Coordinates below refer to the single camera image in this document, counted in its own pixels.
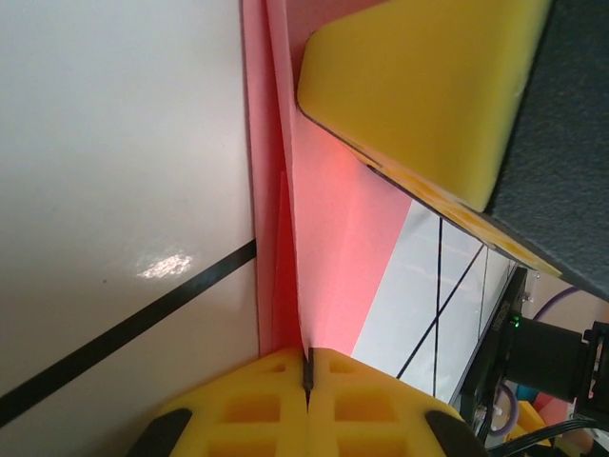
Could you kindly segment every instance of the yellow foam pad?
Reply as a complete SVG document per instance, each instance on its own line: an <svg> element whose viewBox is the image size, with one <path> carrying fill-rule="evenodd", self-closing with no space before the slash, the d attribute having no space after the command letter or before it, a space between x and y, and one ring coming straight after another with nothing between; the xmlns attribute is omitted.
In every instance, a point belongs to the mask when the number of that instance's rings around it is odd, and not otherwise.
<svg viewBox="0 0 609 457"><path fill-rule="evenodd" d="M424 414L450 406L330 349L315 349L308 410L303 357L272 354L198 387L159 415L192 416L172 457L443 457Z"/></svg>
<svg viewBox="0 0 609 457"><path fill-rule="evenodd" d="M482 211L549 4L393 0L347 16L310 38L299 104L378 168Z"/></svg>

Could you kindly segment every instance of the white surface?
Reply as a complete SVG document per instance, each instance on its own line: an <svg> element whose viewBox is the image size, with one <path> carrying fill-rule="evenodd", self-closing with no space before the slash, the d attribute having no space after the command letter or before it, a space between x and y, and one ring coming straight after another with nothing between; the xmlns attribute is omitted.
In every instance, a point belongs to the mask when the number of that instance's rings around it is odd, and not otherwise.
<svg viewBox="0 0 609 457"><path fill-rule="evenodd" d="M438 223L412 203L352 357L395 376L421 340L436 315ZM408 376L426 386L429 373L413 369Z"/></svg>
<svg viewBox="0 0 609 457"><path fill-rule="evenodd" d="M529 273L528 283L533 274ZM533 302L522 305L522 314L533 317L548 300L569 287L564 281L542 273L531 290ZM543 316L547 324L580 333L591 328L594 321L609 322L609 304L581 290L557 302Z"/></svg>
<svg viewBox="0 0 609 457"><path fill-rule="evenodd" d="M352 353L393 376L436 316L438 223L435 214L413 203ZM443 224L440 306L480 246L478 240ZM461 379L512 266L492 251L487 262L486 252L482 248L440 318L436 394L444 401L450 400ZM402 377L427 393L434 386L435 344L436 329L432 328Z"/></svg>
<svg viewBox="0 0 609 457"><path fill-rule="evenodd" d="M444 402L450 401L478 343L484 261L482 251L440 317L436 396Z"/></svg>
<svg viewBox="0 0 609 457"><path fill-rule="evenodd" d="M252 239L239 5L0 1L0 395ZM251 357L238 278L0 431L2 453L80 455Z"/></svg>
<svg viewBox="0 0 609 457"><path fill-rule="evenodd" d="M125 455L171 396L258 357L254 279L249 263L0 429L0 454Z"/></svg>

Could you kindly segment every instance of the black tape stripe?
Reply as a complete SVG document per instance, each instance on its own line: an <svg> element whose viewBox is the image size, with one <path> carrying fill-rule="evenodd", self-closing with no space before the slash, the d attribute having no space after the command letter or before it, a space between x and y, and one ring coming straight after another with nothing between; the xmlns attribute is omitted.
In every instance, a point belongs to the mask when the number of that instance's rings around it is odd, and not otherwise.
<svg viewBox="0 0 609 457"><path fill-rule="evenodd" d="M467 266L467 268L463 272L461 278L459 278L459 281L457 281L457 284L450 291L450 293L448 294L448 297L446 298L446 300L444 300L444 304L440 308L440 312L436 315L436 317L434 317L434 320L431 321L431 324L429 324L429 327L427 327L427 330L422 335L421 340L419 340L419 343L417 343L417 345L415 346L414 350L410 353L410 356L408 357L408 360L406 360L406 362L403 364L402 368L400 369L400 371L396 375L396 378L402 379L403 373L406 371L406 369L408 368L408 366L410 365L412 360L415 358L415 355L417 355L417 352L419 352L419 349L421 349L421 346L422 346L423 342L425 341L425 338L427 338L427 335L429 335L429 333L431 333L431 330L440 321L440 316L442 316L442 313L444 312L444 310L446 309L446 307L448 306L448 304L452 300L453 295L455 295L455 292L460 287L461 283L463 282L463 279L465 279L465 276L467 276L467 273L469 272L469 270L474 265L474 262L476 262L476 259L478 258L478 256L482 252L482 248L483 248L483 246L480 246L478 248L478 250L476 251L476 254L472 258L472 260L469 262L469 265Z"/></svg>
<svg viewBox="0 0 609 457"><path fill-rule="evenodd" d="M442 290L442 218L438 218L438 270L436 271L436 318L438 324L436 325L436 341L434 342L434 382L432 388L432 394L436 396L436 390L438 387L438 349L440 346L440 292Z"/></svg>
<svg viewBox="0 0 609 457"><path fill-rule="evenodd" d="M256 242L252 240L3 395L0 398L0 427L42 402L254 257L256 257Z"/></svg>

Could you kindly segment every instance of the white wall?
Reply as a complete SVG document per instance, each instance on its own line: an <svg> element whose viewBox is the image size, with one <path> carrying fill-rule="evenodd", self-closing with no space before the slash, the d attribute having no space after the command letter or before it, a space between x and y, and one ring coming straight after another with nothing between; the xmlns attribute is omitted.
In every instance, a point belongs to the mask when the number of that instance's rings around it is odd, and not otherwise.
<svg viewBox="0 0 609 457"><path fill-rule="evenodd" d="M533 303L525 302L522 313L533 317L554 295L569 287L562 280L547 274L529 273L527 288ZM594 321L609 322L609 304L587 292L579 291L556 303L544 316L543 322L583 333Z"/></svg>
<svg viewBox="0 0 609 457"><path fill-rule="evenodd" d="M0 0L0 396L253 238L239 3ZM120 455L157 404L257 355L254 297L250 263L0 453Z"/></svg>

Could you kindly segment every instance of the pink paper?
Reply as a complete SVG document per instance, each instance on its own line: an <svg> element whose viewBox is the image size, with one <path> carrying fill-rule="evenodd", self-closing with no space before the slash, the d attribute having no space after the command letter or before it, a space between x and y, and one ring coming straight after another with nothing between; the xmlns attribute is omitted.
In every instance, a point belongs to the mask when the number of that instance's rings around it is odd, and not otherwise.
<svg viewBox="0 0 609 457"><path fill-rule="evenodd" d="M261 356L277 350L273 341L275 271L281 253L279 239L280 173L285 171L277 84L270 49L264 0L242 4L249 114L249 148L252 161L254 231L257 244L258 330Z"/></svg>
<svg viewBox="0 0 609 457"><path fill-rule="evenodd" d="M302 338L305 347L335 348L346 354L355 346L411 200L367 170L347 146L304 118L295 103L295 69L310 33L377 3L267 0Z"/></svg>

